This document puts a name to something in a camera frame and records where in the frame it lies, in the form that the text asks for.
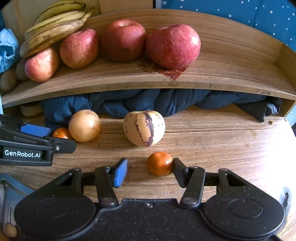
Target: red apple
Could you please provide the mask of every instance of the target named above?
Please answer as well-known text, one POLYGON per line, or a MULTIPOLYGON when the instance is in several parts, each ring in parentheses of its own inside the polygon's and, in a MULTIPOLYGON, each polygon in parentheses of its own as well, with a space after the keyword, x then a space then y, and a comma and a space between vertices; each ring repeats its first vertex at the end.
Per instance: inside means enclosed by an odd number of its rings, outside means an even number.
POLYGON ((90 28, 78 31, 63 40, 59 51, 63 62, 70 68, 83 68, 97 58, 99 36, 90 28))
POLYGON ((48 47, 25 63, 25 73, 29 79, 44 82, 50 79, 59 68, 59 55, 53 47, 48 47))
POLYGON ((107 27, 100 41, 107 58, 115 62, 127 62, 143 55, 146 39, 146 31, 141 24, 120 19, 107 27))
POLYGON ((190 65, 198 57, 200 47, 197 32, 184 24, 155 30, 146 42, 146 51, 152 61, 170 69, 190 65))

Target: blue gripper pad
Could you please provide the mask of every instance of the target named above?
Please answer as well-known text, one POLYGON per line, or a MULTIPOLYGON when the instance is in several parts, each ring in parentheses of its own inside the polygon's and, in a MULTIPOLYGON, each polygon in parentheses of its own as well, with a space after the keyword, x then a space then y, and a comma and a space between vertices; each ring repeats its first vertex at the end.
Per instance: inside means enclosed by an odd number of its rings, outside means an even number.
POLYGON ((123 183, 124 178, 126 177, 126 173, 128 171, 128 160, 125 158, 115 170, 114 173, 114 187, 118 188, 123 183))
POLYGON ((51 136, 52 130, 50 128, 44 127, 44 126, 36 126, 32 124, 24 124, 20 127, 20 131, 23 133, 31 134, 38 137, 44 137, 44 136, 51 136))

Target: white strip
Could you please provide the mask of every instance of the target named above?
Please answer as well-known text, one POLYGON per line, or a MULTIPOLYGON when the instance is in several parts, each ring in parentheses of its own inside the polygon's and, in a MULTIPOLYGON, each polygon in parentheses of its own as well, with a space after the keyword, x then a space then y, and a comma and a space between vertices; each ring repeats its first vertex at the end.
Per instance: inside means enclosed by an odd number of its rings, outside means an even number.
POLYGON ((2 109, 1 95, 0 95, 0 114, 2 114, 2 115, 3 115, 3 109, 2 109))
POLYGON ((162 0, 155 0, 155 8, 161 8, 162 0))

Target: banana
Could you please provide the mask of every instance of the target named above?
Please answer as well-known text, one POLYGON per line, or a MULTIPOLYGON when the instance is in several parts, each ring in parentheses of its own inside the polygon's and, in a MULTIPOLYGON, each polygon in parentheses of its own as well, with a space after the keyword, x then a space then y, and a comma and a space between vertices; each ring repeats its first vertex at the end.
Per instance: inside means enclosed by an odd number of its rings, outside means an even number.
POLYGON ((29 28, 24 34, 25 39, 26 40, 29 39, 36 33, 39 33, 41 30, 48 28, 49 26, 55 23, 60 23, 63 21, 73 20, 73 19, 81 19, 85 14, 86 14, 85 11, 71 11, 71 12, 62 13, 52 18, 49 18, 47 20, 44 20, 41 23, 38 23, 33 27, 29 28))
POLYGON ((94 7, 92 7, 80 20, 85 23, 94 13, 94 7))
POLYGON ((55 4, 52 4, 47 9, 45 9, 34 21, 33 26, 46 20, 57 16, 62 13, 70 11, 81 11, 85 9, 86 4, 80 3, 73 0, 59 1, 55 4))
POLYGON ((71 35, 82 26, 83 22, 77 19, 51 25, 26 40, 20 47, 20 56, 23 58, 32 56, 71 35))

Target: metal bolt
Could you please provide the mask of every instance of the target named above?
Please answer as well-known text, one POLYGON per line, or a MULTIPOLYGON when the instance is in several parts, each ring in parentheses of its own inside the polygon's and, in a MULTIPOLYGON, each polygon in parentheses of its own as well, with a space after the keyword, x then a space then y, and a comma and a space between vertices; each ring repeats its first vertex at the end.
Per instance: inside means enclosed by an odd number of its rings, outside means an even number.
POLYGON ((194 197, 185 197, 183 199, 183 203, 185 203, 187 205, 194 205, 194 204, 197 204, 197 200, 194 197))
POLYGON ((153 203, 146 203, 146 207, 153 207, 153 203))
POLYGON ((116 203, 116 200, 112 197, 105 197, 102 200, 102 204, 104 204, 105 206, 111 206, 114 205, 116 203))

